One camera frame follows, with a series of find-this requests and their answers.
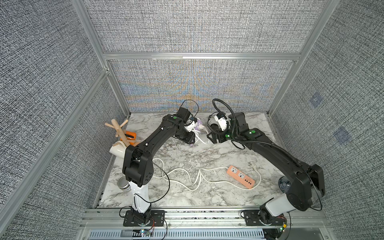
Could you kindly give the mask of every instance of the white mug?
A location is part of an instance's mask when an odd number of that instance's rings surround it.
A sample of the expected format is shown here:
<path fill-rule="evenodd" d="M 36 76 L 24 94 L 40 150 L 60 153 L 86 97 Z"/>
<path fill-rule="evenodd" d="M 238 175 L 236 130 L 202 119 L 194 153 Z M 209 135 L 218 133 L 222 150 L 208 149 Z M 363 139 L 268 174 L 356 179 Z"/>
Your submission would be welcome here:
<path fill-rule="evenodd" d="M 115 155 L 116 157 L 124 159 L 125 149 L 127 148 L 127 146 L 125 146 L 122 141 L 117 141 L 116 143 L 118 144 L 114 144 L 109 150 L 109 152 Z"/>

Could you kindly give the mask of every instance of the black cable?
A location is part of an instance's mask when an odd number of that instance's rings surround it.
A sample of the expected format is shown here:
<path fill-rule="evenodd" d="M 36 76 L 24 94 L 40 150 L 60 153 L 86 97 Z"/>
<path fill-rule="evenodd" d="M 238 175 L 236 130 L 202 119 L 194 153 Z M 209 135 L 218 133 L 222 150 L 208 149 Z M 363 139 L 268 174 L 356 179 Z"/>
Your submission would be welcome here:
<path fill-rule="evenodd" d="M 212 115 L 215 114 L 215 113 L 218 113 L 218 111 L 216 111 L 216 112 L 212 113 L 211 115 L 209 115 L 208 116 L 208 121 L 209 121 L 209 119 L 211 119 Z"/>
<path fill-rule="evenodd" d="M 313 187 L 314 187 L 314 190 L 315 190 L 315 192 L 316 192 L 317 198 L 319 199 L 319 202 L 320 202 L 320 209 L 315 209 L 315 208 L 313 208 L 313 207 L 310 207 L 310 209 L 313 209 L 313 210 L 319 212 L 319 211 L 321 211 L 321 210 L 323 209 L 323 204 L 321 203 L 321 199 L 320 199 L 320 197 L 319 197 L 319 194 L 317 193 L 317 190 L 316 190 L 315 185 L 313 184 L 312 178 L 308 175 L 308 173 L 307 173 L 306 171 L 304 171 L 304 172 L 305 172 L 305 174 L 308 176 L 308 178 L 310 179 L 310 181 L 311 181 L 311 183 L 312 183 L 312 185 L 313 185 Z"/>
<path fill-rule="evenodd" d="M 168 233 L 168 224 L 167 224 L 165 218 L 163 218 L 163 217 L 161 217 L 161 218 L 164 220 L 164 222 L 166 223 L 166 227 L 167 227 L 166 234 L 165 234 L 164 237 L 161 239 L 161 240 L 164 240 L 164 238 L 167 236 L 167 233 Z"/>
<path fill-rule="evenodd" d="M 192 100 L 192 99 L 186 99 L 186 100 L 184 100 L 184 102 L 185 101 L 192 101 L 192 102 L 195 102 L 194 100 Z M 197 113 L 199 112 L 199 105 L 197 104 L 197 102 L 195 102 L 196 103 L 196 105 L 197 105 L 197 112 L 195 113 L 195 116 L 197 115 Z"/>
<path fill-rule="evenodd" d="M 233 124 L 232 124 L 232 126 L 233 126 L 233 128 L 232 128 L 232 134 L 231 134 L 230 137 L 233 137 L 233 133 L 234 133 L 234 129 L 235 129 L 235 123 L 236 123 L 235 113 L 233 112 L 232 108 L 231 108 L 226 102 L 224 102 L 223 100 L 220 100 L 220 99 L 218 99 L 218 98 L 214 98 L 214 99 L 212 100 L 212 104 L 213 104 L 214 108 L 217 110 L 217 112 L 220 113 L 220 114 L 225 118 L 225 120 L 228 120 L 227 117 L 225 116 L 225 113 L 222 112 L 222 111 L 216 106 L 216 103 L 215 103 L 215 102 L 222 103 L 222 104 L 223 104 L 224 106 L 226 106 L 226 107 L 228 108 L 228 110 L 231 112 L 231 114 L 232 114 L 232 116 L 233 116 L 234 119 L 233 119 Z M 209 124 L 208 124 L 208 128 L 209 128 L 214 134 L 217 134 L 217 135 L 224 135 L 224 134 L 227 132 L 228 128 L 229 128 L 229 124 L 227 124 L 227 127 L 226 127 L 226 129 L 225 129 L 223 132 L 217 132 L 217 131 L 213 130 L 213 129 L 211 128 L 211 126 L 209 126 Z"/>
<path fill-rule="evenodd" d="M 124 207 L 120 208 L 119 216 L 122 217 L 122 218 L 125 218 L 125 216 L 122 216 L 120 213 L 121 213 L 121 210 L 122 210 L 123 208 L 125 208 L 125 207 L 130 207 L 130 206 L 124 206 Z"/>
<path fill-rule="evenodd" d="M 136 207 L 136 198 L 135 198 L 135 195 L 133 195 L 133 203 L 135 204 L 135 208 L 137 209 L 137 207 Z"/>
<path fill-rule="evenodd" d="M 163 173 L 165 173 L 166 174 L 166 176 L 167 176 L 167 178 L 168 178 L 168 190 L 167 190 L 167 192 L 161 197 L 161 198 L 159 198 L 159 199 L 157 199 L 156 201 L 153 201 L 153 202 L 148 202 L 147 200 L 145 200 L 144 198 L 142 198 L 139 194 L 134 194 L 134 195 L 136 195 L 136 196 L 139 196 L 143 201 L 145 201 L 145 202 L 147 202 L 147 203 L 154 203 L 154 202 L 157 202 L 157 201 L 160 201 L 163 197 L 165 197 L 166 195 L 167 195 L 167 193 L 169 192 L 169 189 L 170 189 L 170 180 L 169 180 L 169 177 L 168 177 L 168 174 L 161 168 L 161 167 L 159 167 L 156 163 L 154 163 L 154 162 L 152 162 L 156 167 L 158 167 L 161 171 L 163 171 Z"/>
<path fill-rule="evenodd" d="M 240 149 L 240 150 L 244 150 L 244 149 L 245 149 L 245 146 L 244 146 L 243 144 L 242 144 L 243 148 L 240 148 L 240 147 L 238 147 L 238 146 L 234 143 L 233 140 L 231 140 L 231 143 L 232 143 L 235 147 L 237 147 L 238 149 Z"/>

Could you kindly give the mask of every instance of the mounting plate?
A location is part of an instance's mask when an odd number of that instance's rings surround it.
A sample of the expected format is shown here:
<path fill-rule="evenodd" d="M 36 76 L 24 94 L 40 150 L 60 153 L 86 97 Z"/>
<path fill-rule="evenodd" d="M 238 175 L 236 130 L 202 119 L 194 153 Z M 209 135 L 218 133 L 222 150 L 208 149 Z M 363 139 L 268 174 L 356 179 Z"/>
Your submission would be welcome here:
<path fill-rule="evenodd" d="M 270 225 L 265 225 L 259 220 L 258 216 L 259 210 L 244 210 L 242 211 L 244 215 L 244 220 L 247 226 L 282 226 L 285 222 L 282 218 L 275 218 L 275 221 Z"/>
<path fill-rule="evenodd" d="M 165 215 L 164 210 L 152 210 L 151 211 L 151 218 L 155 222 L 155 227 L 162 227 L 164 225 L 164 215 Z M 152 226 L 152 224 L 153 224 L 152 219 L 146 225 L 147 227 Z M 133 212 L 131 212 L 131 210 L 128 210 L 125 213 L 124 222 L 122 224 L 124 227 L 137 227 L 137 226 L 142 226 L 141 224 L 143 224 L 143 222 L 140 221 L 138 218 L 134 217 Z"/>

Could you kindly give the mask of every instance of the metal lid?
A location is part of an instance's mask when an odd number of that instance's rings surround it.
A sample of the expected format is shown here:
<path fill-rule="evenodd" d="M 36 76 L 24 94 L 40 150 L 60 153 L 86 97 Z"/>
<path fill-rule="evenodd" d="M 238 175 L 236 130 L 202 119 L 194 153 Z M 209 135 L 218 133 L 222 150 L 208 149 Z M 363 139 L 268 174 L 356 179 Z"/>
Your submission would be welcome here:
<path fill-rule="evenodd" d="M 129 182 L 127 179 L 125 179 L 125 176 L 124 177 L 121 177 L 119 180 L 118 180 L 118 187 L 120 189 L 126 189 L 129 187 Z"/>

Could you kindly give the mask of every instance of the white power cord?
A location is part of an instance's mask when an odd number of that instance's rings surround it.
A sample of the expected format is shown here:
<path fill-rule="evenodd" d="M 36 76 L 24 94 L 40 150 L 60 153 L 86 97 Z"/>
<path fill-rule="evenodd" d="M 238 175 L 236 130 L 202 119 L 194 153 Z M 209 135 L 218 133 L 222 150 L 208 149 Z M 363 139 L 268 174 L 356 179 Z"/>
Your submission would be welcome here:
<path fill-rule="evenodd" d="M 163 160 L 161 160 L 160 158 L 154 158 L 154 159 L 152 159 L 152 161 L 153 161 L 153 160 L 160 160 L 160 161 L 163 163 L 163 169 L 164 169 L 165 164 L 164 164 Z M 167 174 L 169 175 L 169 174 L 173 173 L 173 172 L 176 171 L 176 170 L 182 170 L 182 171 L 184 171 L 184 172 L 186 172 L 186 173 L 188 174 L 189 181 L 192 183 L 192 185 L 195 185 L 196 182 L 197 182 L 197 180 L 199 179 L 199 184 L 197 185 L 197 187 L 196 187 L 195 189 L 190 189 L 189 187 L 185 186 L 184 184 L 182 184 L 182 183 L 179 182 L 179 181 L 176 181 L 176 180 L 170 180 L 171 182 L 176 182 L 176 183 L 180 184 L 181 186 L 183 186 L 184 188 L 186 188 L 186 189 L 188 189 L 188 190 L 190 190 L 190 191 L 192 191 L 192 192 L 195 191 L 195 190 L 197 190 L 197 189 L 199 188 L 200 183 L 201 183 L 201 178 L 203 178 L 206 182 L 209 182 L 209 183 L 215 183 L 215 184 L 216 184 L 216 183 L 222 183 L 222 182 L 229 183 L 229 184 L 231 184 L 232 186 L 237 187 L 238 189 L 245 190 L 245 191 L 249 191 L 249 190 L 253 190 L 253 189 L 255 189 L 255 188 L 258 187 L 258 186 L 260 185 L 260 183 L 262 182 L 262 176 L 261 176 L 260 173 L 256 170 L 256 167 L 255 167 L 255 166 L 253 166 L 253 169 L 259 174 L 259 176 L 260 176 L 260 180 L 259 180 L 259 183 L 258 183 L 257 185 L 253 186 L 253 187 L 250 188 L 250 189 L 248 189 L 248 188 L 246 189 L 246 188 L 238 187 L 238 186 L 236 186 L 235 184 L 233 184 L 233 183 L 231 183 L 231 182 L 228 182 L 228 181 L 216 181 L 216 182 L 208 181 L 207 179 L 205 179 L 205 177 L 203 176 L 203 174 L 202 174 L 202 172 L 201 172 L 201 170 L 211 171 L 211 170 L 216 170 L 216 169 L 221 169 L 221 168 L 226 168 L 226 169 L 227 169 L 228 167 L 223 166 L 223 167 L 215 167 L 215 168 L 211 168 L 211 169 L 200 168 L 200 169 L 199 169 L 199 172 L 197 173 L 196 180 L 195 180 L 194 182 L 192 182 L 192 179 L 191 179 L 191 176 L 189 175 L 189 172 L 188 172 L 187 170 L 183 169 L 183 168 L 175 168 L 175 169 L 173 169 L 172 171 L 170 171 L 170 172 L 167 173 Z M 164 175 L 163 175 L 163 172 L 162 172 L 162 173 L 161 173 L 161 177 L 157 177 L 157 176 L 155 176 L 155 175 L 153 175 L 153 177 L 154 177 L 154 178 L 161 179 L 161 178 L 164 178 Z"/>
<path fill-rule="evenodd" d="M 199 137 L 199 133 L 201 133 L 201 132 L 199 130 L 191 130 L 191 132 L 195 133 L 195 141 L 197 141 L 197 139 L 198 139 L 198 140 L 200 140 L 200 142 L 202 142 L 204 144 L 208 144 L 209 143 L 209 140 L 208 140 L 208 142 L 204 142 L 203 140 L 201 140 L 201 138 Z"/>
<path fill-rule="evenodd" d="M 197 128 L 199 129 L 199 130 L 205 130 L 206 132 L 207 132 L 207 134 L 209 133 L 208 132 L 208 130 L 207 130 L 207 128 L 203 125 L 203 124 L 198 124 L 197 125 Z"/>

